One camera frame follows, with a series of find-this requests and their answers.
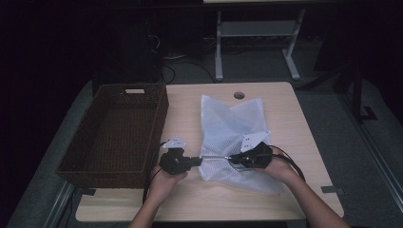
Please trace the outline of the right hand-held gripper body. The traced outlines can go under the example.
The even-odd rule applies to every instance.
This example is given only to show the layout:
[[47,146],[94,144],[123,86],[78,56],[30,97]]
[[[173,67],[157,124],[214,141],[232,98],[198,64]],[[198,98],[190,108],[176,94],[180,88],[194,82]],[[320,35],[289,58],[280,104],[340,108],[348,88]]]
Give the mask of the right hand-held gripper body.
[[272,160],[273,149],[267,144],[270,131],[260,131],[243,136],[239,163],[247,168],[265,168]]

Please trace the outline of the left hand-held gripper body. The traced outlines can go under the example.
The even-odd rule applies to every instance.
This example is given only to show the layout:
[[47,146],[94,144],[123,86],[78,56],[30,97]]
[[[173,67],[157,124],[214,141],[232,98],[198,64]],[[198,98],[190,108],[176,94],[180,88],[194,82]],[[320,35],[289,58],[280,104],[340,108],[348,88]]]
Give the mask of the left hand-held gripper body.
[[190,159],[183,155],[186,143],[174,137],[163,144],[166,152],[160,157],[159,166],[170,175],[178,175],[191,169]]

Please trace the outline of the white mesh laundry bag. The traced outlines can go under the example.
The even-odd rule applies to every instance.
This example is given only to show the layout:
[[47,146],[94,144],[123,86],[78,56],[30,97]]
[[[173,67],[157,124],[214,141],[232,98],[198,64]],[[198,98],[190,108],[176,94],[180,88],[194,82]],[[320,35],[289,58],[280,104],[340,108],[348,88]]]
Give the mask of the white mesh laundry bag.
[[265,133],[259,143],[271,144],[261,98],[243,101],[230,107],[213,97],[201,96],[202,162],[204,181],[217,181],[234,187],[269,195],[281,194],[282,184],[253,169],[233,165],[224,156],[239,154],[245,136]]

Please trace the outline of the brown wicker basket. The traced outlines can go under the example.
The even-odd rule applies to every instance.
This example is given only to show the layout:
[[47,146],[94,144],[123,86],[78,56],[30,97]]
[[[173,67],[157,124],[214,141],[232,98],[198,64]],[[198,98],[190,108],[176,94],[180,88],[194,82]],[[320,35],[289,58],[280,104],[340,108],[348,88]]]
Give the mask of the brown wicker basket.
[[166,85],[103,85],[56,173],[79,188],[142,188],[169,107]]

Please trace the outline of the person's left hand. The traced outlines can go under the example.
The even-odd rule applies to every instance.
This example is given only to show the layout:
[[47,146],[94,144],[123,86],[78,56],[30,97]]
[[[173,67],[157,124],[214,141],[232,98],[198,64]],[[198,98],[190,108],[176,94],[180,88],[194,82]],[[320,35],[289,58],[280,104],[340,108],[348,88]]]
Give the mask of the person's left hand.
[[161,205],[170,195],[176,184],[185,179],[188,175],[187,172],[178,175],[170,175],[163,171],[160,166],[155,166],[151,174],[152,179],[146,201],[153,201],[158,205]]

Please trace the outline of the person's right hand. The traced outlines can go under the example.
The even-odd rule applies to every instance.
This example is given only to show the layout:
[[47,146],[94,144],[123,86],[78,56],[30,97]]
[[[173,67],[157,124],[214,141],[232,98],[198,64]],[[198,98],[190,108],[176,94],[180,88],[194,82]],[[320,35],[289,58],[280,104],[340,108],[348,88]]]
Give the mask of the person's right hand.
[[280,158],[273,158],[264,172],[276,181],[289,184],[293,181],[300,181],[300,176],[292,166]]

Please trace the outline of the dark metal stand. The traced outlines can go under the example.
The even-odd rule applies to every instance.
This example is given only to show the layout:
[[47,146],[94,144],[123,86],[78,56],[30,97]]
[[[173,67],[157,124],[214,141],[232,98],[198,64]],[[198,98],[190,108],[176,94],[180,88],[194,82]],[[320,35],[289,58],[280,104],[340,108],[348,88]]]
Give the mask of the dark metal stand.
[[297,90],[310,90],[334,76],[337,76],[333,85],[336,94],[346,95],[348,90],[352,89],[351,111],[354,118],[360,124],[367,120],[376,120],[373,110],[369,106],[362,105],[363,71],[358,64],[346,64],[325,72],[312,82],[297,87]]

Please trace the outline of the metal floor rail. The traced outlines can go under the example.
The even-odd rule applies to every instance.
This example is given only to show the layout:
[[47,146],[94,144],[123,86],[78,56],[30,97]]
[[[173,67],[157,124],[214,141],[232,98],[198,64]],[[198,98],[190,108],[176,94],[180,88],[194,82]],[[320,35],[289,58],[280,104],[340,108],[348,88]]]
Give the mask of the metal floor rail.
[[56,200],[50,208],[43,228],[57,228],[74,191],[75,187],[72,184],[66,181],[62,184],[59,193],[56,195]]
[[403,214],[403,185],[396,178],[392,169],[382,156],[379,146],[375,143],[374,138],[365,126],[366,121],[376,121],[377,117],[369,106],[364,107],[364,115],[358,113],[358,116],[356,116],[353,111],[353,104],[348,100],[346,95],[337,95],[337,99],[347,113],[350,122],[358,132],[361,140],[368,148],[380,177],[384,180],[400,213]]

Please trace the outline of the white metal desk frame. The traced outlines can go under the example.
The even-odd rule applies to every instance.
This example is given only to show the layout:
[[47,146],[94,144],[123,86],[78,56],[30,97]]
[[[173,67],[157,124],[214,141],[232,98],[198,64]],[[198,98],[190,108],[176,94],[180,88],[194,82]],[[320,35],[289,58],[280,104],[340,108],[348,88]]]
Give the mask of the white metal desk frame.
[[222,11],[217,12],[216,24],[216,50],[215,50],[215,76],[216,80],[223,80],[221,39],[234,37],[287,37],[289,43],[282,50],[284,61],[293,80],[298,81],[300,75],[293,60],[293,51],[299,31],[302,26],[306,9],[300,9],[294,20],[238,20],[225,21]]

